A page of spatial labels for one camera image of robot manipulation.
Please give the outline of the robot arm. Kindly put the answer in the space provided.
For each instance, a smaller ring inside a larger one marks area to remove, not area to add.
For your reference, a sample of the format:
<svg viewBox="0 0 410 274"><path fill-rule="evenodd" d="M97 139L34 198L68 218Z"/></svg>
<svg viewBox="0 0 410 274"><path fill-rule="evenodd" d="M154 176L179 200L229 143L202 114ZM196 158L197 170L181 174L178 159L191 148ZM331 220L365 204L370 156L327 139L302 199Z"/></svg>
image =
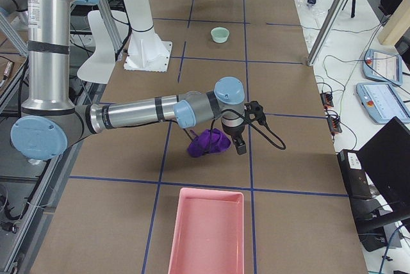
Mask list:
<svg viewBox="0 0 410 274"><path fill-rule="evenodd" d="M224 77L206 93L156 97L126 104L77 106L69 99L70 9L75 2L99 0L28 0L29 95L22 103L22 116L13 124L13 146L30 159L48 160L67 148L105 129L132 127L176 120L181 128L219 119L238 154L246 152L245 94L235 77ZM117 54L128 47L127 70L164 72L171 42L156 34L149 0L124 0L130 34L111 37L116 25L104 18L106 29L95 35L95 51L80 67L84 81L107 83Z"/></svg>

